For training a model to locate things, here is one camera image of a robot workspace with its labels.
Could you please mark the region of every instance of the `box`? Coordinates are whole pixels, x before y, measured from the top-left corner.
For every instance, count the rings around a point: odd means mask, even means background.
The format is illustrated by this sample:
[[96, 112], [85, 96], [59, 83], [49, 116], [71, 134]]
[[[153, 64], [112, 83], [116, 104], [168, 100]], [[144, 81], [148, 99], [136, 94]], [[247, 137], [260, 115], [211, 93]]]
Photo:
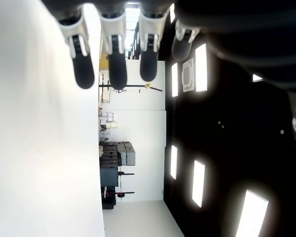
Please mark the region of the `box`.
[[107, 121], [105, 118], [101, 118], [100, 125], [106, 125]]
[[108, 119], [109, 122], [113, 122], [114, 121], [114, 114], [113, 113], [108, 113]]
[[102, 112], [102, 117], [105, 118], [106, 120], [108, 120], [108, 113], [106, 112]]
[[111, 122], [111, 127], [112, 128], [117, 128], [118, 127], [118, 122]]

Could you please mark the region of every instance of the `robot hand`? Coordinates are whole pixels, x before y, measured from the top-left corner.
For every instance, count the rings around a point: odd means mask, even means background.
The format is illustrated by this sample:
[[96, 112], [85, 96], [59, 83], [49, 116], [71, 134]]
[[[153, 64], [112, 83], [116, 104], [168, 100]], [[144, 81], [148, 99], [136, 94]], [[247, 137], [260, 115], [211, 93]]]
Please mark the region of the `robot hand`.
[[[90, 88], [94, 83], [94, 72], [81, 8], [86, 1], [42, 1], [59, 22], [70, 47], [77, 84], [84, 89]], [[156, 76], [160, 41], [169, 7], [174, 1], [140, 0], [140, 73], [145, 81], [152, 81]], [[88, 2], [95, 4], [100, 15], [109, 55], [111, 85], [122, 89], [127, 84], [125, 0]], [[186, 59], [193, 40], [201, 32], [208, 47], [218, 57], [240, 64], [288, 91], [296, 138], [296, 3], [287, 1], [277, 7], [268, 1], [263, 4], [254, 0], [230, 3], [232, 1], [176, 0], [172, 56], [177, 61]]]

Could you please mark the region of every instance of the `rectangular ceiling light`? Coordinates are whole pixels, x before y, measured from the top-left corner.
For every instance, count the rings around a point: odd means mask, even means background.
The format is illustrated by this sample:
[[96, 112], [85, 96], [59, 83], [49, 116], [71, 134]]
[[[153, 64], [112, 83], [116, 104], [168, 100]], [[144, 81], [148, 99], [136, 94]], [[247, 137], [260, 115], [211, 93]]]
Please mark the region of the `rectangular ceiling light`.
[[174, 14], [174, 3], [170, 6], [170, 21], [171, 23], [174, 21], [176, 18], [176, 15]]
[[172, 97], [178, 96], [178, 64], [175, 63], [171, 68], [172, 73]]
[[258, 237], [268, 201], [247, 190], [236, 237]]
[[178, 148], [171, 147], [171, 167], [170, 174], [174, 179], [177, 179], [177, 161], [178, 161]]
[[207, 91], [207, 56], [206, 44], [195, 50], [196, 91]]
[[259, 80], [263, 80], [263, 78], [258, 77], [257, 75], [253, 74], [252, 76], [252, 81], [259, 81]]
[[205, 165], [195, 160], [194, 173], [193, 173], [192, 199], [199, 207], [202, 207], [204, 178], [205, 178]]

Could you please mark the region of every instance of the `black fingertip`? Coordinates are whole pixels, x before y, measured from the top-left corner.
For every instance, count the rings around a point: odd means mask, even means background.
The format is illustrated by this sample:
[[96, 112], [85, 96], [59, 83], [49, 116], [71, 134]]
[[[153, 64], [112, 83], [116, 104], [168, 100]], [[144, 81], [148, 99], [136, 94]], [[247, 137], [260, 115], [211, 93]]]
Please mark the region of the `black fingertip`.
[[114, 89], [121, 90], [127, 85], [125, 54], [114, 52], [109, 55], [109, 76]]
[[185, 60], [191, 51], [192, 43], [188, 43], [186, 40], [179, 41], [176, 37], [172, 43], [172, 57], [177, 61], [181, 62]]
[[158, 53], [152, 50], [141, 51], [140, 76], [144, 81], [152, 81], [157, 75]]
[[73, 59], [74, 76], [78, 86], [82, 89], [89, 89], [94, 84], [94, 72], [91, 61], [91, 56], [83, 56], [77, 54]]

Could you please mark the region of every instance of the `white wall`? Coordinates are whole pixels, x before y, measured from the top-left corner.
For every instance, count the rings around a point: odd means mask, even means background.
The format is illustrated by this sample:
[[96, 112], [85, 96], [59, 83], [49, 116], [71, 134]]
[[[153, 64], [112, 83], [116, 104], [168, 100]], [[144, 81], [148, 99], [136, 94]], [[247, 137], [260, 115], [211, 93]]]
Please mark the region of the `white wall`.
[[0, 237], [104, 236], [97, 93], [40, 1], [0, 1]]
[[[145, 84], [140, 77], [140, 61], [126, 60], [127, 84]], [[108, 72], [103, 71], [105, 80]], [[111, 102], [100, 106], [105, 112], [113, 112], [118, 128], [110, 129], [110, 141], [130, 141], [136, 152], [135, 166], [122, 166], [121, 171], [135, 173], [122, 176], [118, 192], [135, 192], [122, 201], [163, 200], [164, 148], [166, 146], [165, 64], [158, 61], [152, 89], [125, 88], [119, 94], [111, 90]]]
[[162, 200], [119, 203], [103, 218], [106, 237], [184, 237]]
[[112, 128], [108, 137], [130, 141], [136, 152], [136, 165], [121, 167], [121, 171], [135, 175], [121, 176], [122, 189], [119, 186], [116, 191], [135, 192], [122, 201], [163, 200], [166, 112], [115, 111], [114, 117], [119, 128]]

